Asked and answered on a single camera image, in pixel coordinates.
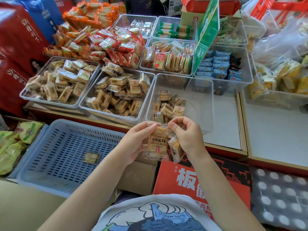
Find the white t-shirt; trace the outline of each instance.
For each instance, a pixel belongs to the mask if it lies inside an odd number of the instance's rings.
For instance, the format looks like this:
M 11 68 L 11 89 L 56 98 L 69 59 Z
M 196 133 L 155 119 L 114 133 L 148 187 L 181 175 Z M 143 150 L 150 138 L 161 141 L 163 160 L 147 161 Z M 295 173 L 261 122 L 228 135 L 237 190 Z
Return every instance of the white t-shirt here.
M 104 211 L 92 231 L 221 231 L 189 196 L 149 195 Z

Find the green sign board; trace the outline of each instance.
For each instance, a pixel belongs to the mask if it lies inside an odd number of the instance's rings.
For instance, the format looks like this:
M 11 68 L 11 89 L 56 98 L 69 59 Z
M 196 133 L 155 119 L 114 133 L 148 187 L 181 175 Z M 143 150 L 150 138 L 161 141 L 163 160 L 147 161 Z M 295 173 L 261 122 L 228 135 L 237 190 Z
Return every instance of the green sign board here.
M 214 41 L 219 31 L 219 0 L 210 0 L 209 6 L 204 13 L 202 22 L 198 27 L 198 39 L 195 50 L 195 73 L 207 50 Z

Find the person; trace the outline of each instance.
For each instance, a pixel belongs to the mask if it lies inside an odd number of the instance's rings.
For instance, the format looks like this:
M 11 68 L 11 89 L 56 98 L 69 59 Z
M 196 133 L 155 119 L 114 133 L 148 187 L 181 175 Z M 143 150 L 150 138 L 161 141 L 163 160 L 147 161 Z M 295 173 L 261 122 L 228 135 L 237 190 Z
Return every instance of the person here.
M 102 210 L 125 167 L 146 149 L 144 140 L 157 124 L 142 122 L 131 128 L 90 176 L 47 219 L 39 231 L 259 231 L 265 230 L 233 190 L 203 143 L 201 128 L 188 117 L 168 123 L 192 163 L 215 222 L 186 196 L 149 195 L 126 200 Z

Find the pile of snacks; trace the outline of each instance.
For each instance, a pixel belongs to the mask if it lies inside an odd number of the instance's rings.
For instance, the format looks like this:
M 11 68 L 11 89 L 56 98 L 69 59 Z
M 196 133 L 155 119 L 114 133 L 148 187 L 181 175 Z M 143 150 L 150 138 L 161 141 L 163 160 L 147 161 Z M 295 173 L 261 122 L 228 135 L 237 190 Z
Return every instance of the pile of snacks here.
M 108 76 L 95 84 L 93 97 L 84 102 L 90 108 L 110 114 L 136 118 L 150 89 L 150 78 L 142 73 L 140 77 L 125 73 L 108 62 L 102 67 Z
M 57 60 L 43 74 L 29 79 L 26 96 L 34 99 L 75 104 L 98 66 L 83 60 Z
M 13 171 L 42 127 L 39 122 L 21 122 L 14 131 L 0 131 L 0 175 Z
M 174 23 L 159 23 L 159 31 L 156 37 L 159 38 L 181 38 L 188 40 L 190 36 L 190 25 L 177 25 L 176 31 L 174 32 Z
M 246 43 L 246 36 L 239 36 L 236 28 L 241 27 L 239 25 L 239 19 L 229 19 L 229 17 L 220 19 L 220 30 L 214 39 L 213 43 L 227 43 L 227 44 L 244 44 Z
M 241 81 L 243 77 L 240 64 L 241 58 L 235 58 L 231 53 L 210 50 L 198 66 L 196 77 Z
M 156 41 L 144 50 L 142 66 L 174 73 L 190 74 L 193 62 L 193 45 Z
M 149 37 L 151 35 L 151 30 L 153 29 L 155 22 L 143 22 L 137 21 L 136 19 L 130 24 L 128 30 L 131 32 L 140 31 L 143 38 Z
M 140 28 L 129 30 L 117 26 L 101 30 L 85 26 L 77 31 L 65 22 L 54 35 L 56 45 L 44 48 L 44 53 L 136 68 L 145 41 Z
M 156 131 L 153 132 L 148 139 L 147 149 L 143 152 L 143 155 L 149 157 L 149 159 L 163 158 L 169 160 L 168 144 L 170 146 L 173 162 L 179 163 L 184 156 L 184 151 L 180 146 L 179 138 L 174 134 L 170 140 L 169 134 L 171 130 L 165 124 L 158 124 Z
M 308 95 L 308 70 L 305 68 L 307 61 L 308 56 L 305 56 L 301 64 L 287 59 L 271 69 L 256 62 L 257 71 L 261 74 L 261 84 L 254 79 L 254 82 L 248 86 L 252 100 L 263 94 L 265 90 Z
M 155 103 L 153 121 L 168 123 L 174 117 L 184 116 L 186 101 L 177 94 L 170 96 L 170 91 L 159 91 L 159 98 Z
M 109 4 L 99 3 L 97 0 L 82 1 L 76 7 L 65 12 L 63 19 L 77 30 L 81 30 L 85 26 L 102 29 L 110 27 L 122 12 L 126 12 L 123 2 Z

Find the brown cardboard box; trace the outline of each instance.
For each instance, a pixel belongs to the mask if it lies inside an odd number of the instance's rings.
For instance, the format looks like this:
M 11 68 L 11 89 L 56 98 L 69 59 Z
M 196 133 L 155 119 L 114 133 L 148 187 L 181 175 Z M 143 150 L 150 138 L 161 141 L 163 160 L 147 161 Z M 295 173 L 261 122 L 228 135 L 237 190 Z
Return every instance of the brown cardboard box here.
M 134 161 L 129 164 L 117 185 L 117 188 L 140 195 L 152 194 L 156 166 Z
M 181 25 L 193 25 L 193 20 L 196 19 L 198 21 L 198 26 L 200 25 L 203 19 L 204 13 L 193 13 L 186 11 L 186 7 L 182 7 L 181 14 Z

